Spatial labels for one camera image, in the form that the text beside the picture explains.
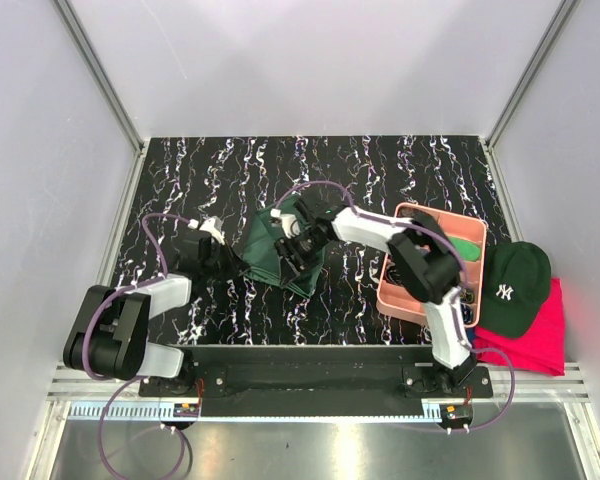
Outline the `dark green cloth napkin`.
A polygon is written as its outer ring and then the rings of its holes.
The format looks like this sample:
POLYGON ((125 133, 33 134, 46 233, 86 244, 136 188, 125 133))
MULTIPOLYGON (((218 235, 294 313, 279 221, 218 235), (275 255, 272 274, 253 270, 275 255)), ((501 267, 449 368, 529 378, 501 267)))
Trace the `dark green cloth napkin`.
MULTIPOLYGON (((289 197, 283 200, 280 205, 283 207, 289 206, 291 203, 289 197)), ((254 281, 288 290, 304 299, 309 299, 316 290, 324 261, 320 268, 302 273, 300 277, 286 287, 280 286, 279 259, 274 241, 281 236, 281 230, 271 222, 270 217, 271 210, 278 206, 271 204, 258 210, 250 221, 242 254, 242 259, 251 266, 246 276, 254 281)))

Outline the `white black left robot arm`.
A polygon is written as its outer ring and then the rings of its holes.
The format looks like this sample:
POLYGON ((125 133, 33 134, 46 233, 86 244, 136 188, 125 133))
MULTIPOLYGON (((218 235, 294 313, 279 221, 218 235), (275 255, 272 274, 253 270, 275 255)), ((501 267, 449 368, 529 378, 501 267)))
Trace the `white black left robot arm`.
POLYGON ((167 258, 167 267, 167 276, 139 287, 90 287, 63 349, 64 366, 94 379, 158 377, 173 395, 188 394, 196 372, 184 364, 183 350, 149 341, 149 323, 191 304, 211 282, 243 275, 248 264, 215 235, 194 232, 167 258))

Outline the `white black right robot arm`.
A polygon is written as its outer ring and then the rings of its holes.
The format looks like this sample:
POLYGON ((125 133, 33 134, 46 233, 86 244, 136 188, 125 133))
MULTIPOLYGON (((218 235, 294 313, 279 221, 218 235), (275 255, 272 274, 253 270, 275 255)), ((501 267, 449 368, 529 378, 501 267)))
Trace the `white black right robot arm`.
POLYGON ((466 389, 477 365, 460 307, 468 272, 437 221, 422 210, 407 218, 389 217, 306 195, 298 196, 293 208, 293 213, 284 213, 276 204, 270 212, 271 223, 280 232, 274 247, 281 284, 318 265, 319 253, 331 242, 356 243, 387 254, 402 287, 423 307, 431 333, 435 387, 450 397, 466 389))

